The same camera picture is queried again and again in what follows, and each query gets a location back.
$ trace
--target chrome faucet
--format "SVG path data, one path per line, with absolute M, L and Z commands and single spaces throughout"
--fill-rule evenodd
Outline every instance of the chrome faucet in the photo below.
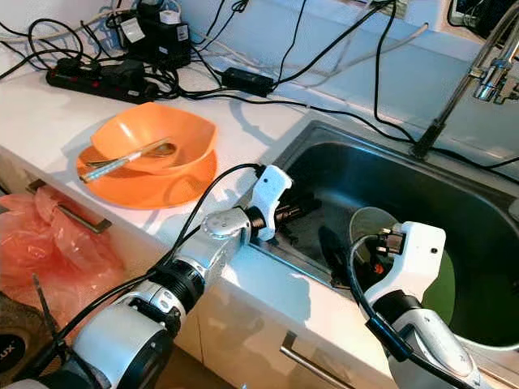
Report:
M 491 61 L 488 68 L 485 68 L 485 61 L 490 56 L 492 49 L 494 49 L 494 46 L 499 42 L 503 34 L 508 31 L 510 26 L 513 27 L 500 51 L 500 55 Z M 474 97 L 479 100 L 491 101 L 493 99 L 495 104 L 503 104 L 507 99 L 519 100 L 519 79 L 508 76 L 508 72 L 513 66 L 513 58 L 518 50 L 519 0 L 512 4 L 492 30 L 440 115 L 432 121 L 432 124 L 422 135 L 422 138 L 411 148 L 411 155 L 420 160 L 427 155 L 445 128 L 445 123 L 451 112 L 473 79 L 479 80 L 479 85 L 474 92 Z

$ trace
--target white cabinet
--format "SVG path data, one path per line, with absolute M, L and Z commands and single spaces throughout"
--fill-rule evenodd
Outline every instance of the white cabinet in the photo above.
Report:
M 357 389 L 394 387 L 392 383 L 374 385 L 352 367 L 354 359 L 310 333 L 304 323 L 288 322 L 258 301 L 237 295 L 234 286 L 226 283 L 219 283 L 200 300 L 199 327 L 204 364 L 235 387 L 337 387 L 280 352 L 284 341 L 290 342 L 287 335 L 291 332 L 297 336 L 293 346 L 296 357 L 302 357 L 324 374 Z M 381 382 L 390 380 L 382 378 Z

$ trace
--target sink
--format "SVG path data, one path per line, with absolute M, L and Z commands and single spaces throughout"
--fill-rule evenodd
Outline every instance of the sink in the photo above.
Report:
M 275 165 L 323 206 L 290 222 L 264 250 L 331 288 L 321 225 L 347 244 L 351 216 L 372 206 L 402 222 L 440 227 L 456 278 L 448 325 L 471 344 L 519 349 L 519 224 L 508 213 L 515 197 L 321 122 L 312 122 Z

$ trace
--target drawer handle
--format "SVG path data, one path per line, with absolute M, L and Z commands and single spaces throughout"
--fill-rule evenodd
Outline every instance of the drawer handle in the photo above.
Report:
M 38 190 L 38 188 L 41 188 L 42 186 L 45 186 L 45 185 L 47 185 L 47 184 L 44 181 L 35 180 L 34 182 L 31 182 L 27 186 L 26 189 L 27 189 L 27 192 L 30 192 L 34 195 L 36 193 L 36 191 Z M 78 223 L 80 223 L 81 225 L 83 225 L 84 227 L 86 227 L 87 229 L 92 231 L 93 233 L 103 233 L 104 231 L 106 231 L 106 229 L 108 229 L 108 227 L 110 227 L 112 225 L 112 222 L 107 219 L 103 219 L 99 223 L 93 224 L 90 221 L 84 219 L 83 217 L 76 215 L 73 211 L 71 211 L 64 205 L 58 204 L 58 208 L 65 215 L 69 216 L 71 219 L 74 219 L 75 221 L 77 221 Z
M 288 331 L 279 351 L 285 354 L 292 361 L 298 363 L 302 367 L 309 369 L 309 371 L 311 371 L 318 377 L 322 378 L 327 383 L 331 383 L 334 387 L 339 387 L 340 389 L 355 389 L 355 387 L 351 386 L 348 383 L 345 383 L 340 378 L 329 373 L 328 371 L 323 370 L 323 368 L 317 366 L 314 362 L 310 361 L 308 358 L 305 358 L 303 355 L 295 351 L 293 349 L 293 346 L 297 337 L 298 336 L 295 335 L 292 331 Z

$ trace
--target plastic bag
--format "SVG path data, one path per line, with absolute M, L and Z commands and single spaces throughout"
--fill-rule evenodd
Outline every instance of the plastic bag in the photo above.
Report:
M 56 206 L 79 206 L 49 187 L 36 195 L 0 197 L 0 289 L 40 309 L 36 274 L 51 314 L 64 326 L 90 301 L 122 282 L 124 268 L 110 249 L 107 233 L 95 234 Z

